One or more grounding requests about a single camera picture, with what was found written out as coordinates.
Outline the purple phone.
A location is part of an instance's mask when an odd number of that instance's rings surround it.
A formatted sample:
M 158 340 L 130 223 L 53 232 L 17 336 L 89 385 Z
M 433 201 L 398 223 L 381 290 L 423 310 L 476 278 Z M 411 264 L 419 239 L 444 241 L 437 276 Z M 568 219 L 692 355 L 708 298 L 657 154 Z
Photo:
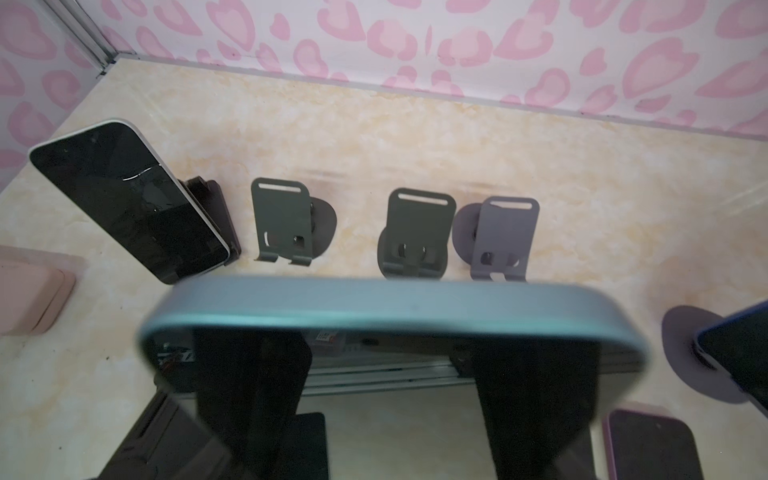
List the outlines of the purple phone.
M 681 420 L 617 409 L 603 420 L 611 479 L 703 480 L 691 429 Z

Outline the silver phone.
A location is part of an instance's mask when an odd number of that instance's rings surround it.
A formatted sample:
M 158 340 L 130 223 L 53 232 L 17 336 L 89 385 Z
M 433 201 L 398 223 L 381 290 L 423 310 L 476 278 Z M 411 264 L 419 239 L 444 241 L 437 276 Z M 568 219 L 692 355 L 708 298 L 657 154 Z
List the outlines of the silver phone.
M 646 340 L 622 309 L 578 285 L 196 278 L 159 302 L 141 325 L 137 346 L 161 388 L 195 400 L 197 420 L 209 432 L 197 416 L 194 333 L 202 328 L 300 333 L 312 352 L 300 399 L 463 381 L 476 388 L 473 352 L 482 341 L 595 341 L 600 357 L 591 423 L 638 381 L 649 361 Z

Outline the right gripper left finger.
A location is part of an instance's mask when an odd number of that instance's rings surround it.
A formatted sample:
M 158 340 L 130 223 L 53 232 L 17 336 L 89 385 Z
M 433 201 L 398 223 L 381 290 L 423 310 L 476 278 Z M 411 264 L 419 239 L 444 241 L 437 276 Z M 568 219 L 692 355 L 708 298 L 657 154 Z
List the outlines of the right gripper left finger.
M 194 333 L 197 416 L 258 479 L 273 476 L 312 363 L 295 331 Z

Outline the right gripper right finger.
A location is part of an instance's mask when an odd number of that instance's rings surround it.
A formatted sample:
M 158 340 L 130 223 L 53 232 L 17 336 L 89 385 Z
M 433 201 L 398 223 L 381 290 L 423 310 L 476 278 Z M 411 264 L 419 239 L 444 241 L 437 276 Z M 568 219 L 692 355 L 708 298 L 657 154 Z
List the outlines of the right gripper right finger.
M 593 479 L 570 449 L 596 413 L 595 341 L 482 341 L 472 365 L 498 479 Z

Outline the small phone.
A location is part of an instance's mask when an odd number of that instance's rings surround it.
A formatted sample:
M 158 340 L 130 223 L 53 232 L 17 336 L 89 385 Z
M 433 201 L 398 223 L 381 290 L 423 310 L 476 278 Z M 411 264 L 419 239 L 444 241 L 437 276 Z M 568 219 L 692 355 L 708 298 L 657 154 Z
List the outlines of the small phone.
M 701 330 L 695 345 L 767 416 L 767 301 Z

